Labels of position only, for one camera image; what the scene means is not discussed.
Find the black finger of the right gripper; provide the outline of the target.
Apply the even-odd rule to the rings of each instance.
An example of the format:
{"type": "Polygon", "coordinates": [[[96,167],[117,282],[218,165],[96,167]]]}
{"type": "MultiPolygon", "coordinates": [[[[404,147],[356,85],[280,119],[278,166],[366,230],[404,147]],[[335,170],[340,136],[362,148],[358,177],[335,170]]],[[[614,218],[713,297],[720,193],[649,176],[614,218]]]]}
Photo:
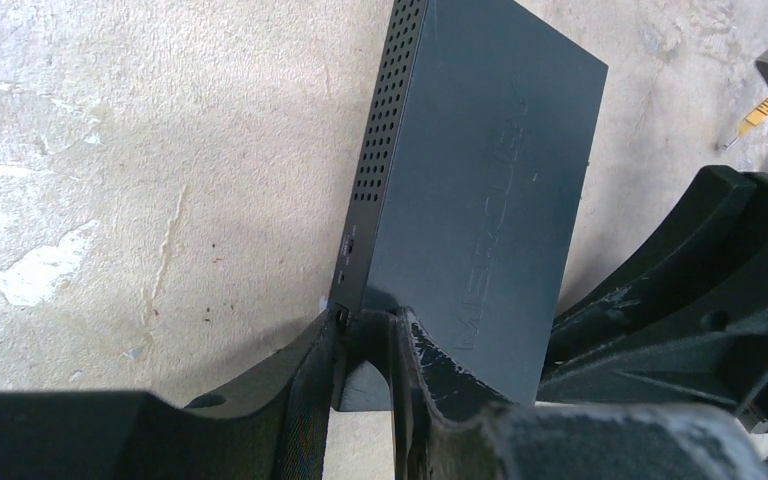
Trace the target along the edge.
{"type": "Polygon", "coordinates": [[[768,241],[768,173],[699,170],[653,234],[559,314],[546,362],[561,365],[689,306],[768,241]]]}
{"type": "Polygon", "coordinates": [[[688,306],[547,367],[543,402],[704,403],[768,432],[768,242],[688,306]]]}

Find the black network switch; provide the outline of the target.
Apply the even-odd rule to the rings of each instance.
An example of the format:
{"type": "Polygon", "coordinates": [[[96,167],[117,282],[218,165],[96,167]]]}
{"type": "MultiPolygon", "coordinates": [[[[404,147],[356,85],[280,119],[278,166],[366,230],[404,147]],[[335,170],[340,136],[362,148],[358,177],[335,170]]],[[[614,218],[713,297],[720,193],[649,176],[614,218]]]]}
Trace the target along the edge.
{"type": "Polygon", "coordinates": [[[608,66],[514,1],[392,5],[329,293],[531,403],[608,66]]]}

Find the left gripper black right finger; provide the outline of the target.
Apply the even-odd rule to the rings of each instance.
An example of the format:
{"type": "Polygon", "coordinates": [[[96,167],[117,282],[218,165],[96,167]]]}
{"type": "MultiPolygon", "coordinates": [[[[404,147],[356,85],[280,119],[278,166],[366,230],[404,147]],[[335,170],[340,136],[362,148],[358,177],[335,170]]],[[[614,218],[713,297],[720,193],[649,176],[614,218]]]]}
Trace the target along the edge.
{"type": "Polygon", "coordinates": [[[465,370],[408,309],[387,317],[399,479],[768,479],[724,412],[522,406],[465,370]]]}

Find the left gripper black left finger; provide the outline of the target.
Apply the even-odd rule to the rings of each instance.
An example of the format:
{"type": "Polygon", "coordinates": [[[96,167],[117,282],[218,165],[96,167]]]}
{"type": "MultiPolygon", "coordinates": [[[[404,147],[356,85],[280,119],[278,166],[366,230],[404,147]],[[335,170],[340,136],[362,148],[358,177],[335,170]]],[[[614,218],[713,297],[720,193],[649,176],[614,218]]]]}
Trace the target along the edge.
{"type": "Polygon", "coordinates": [[[143,391],[0,393],[0,479],[318,479],[336,327],[178,408],[143,391]]]}

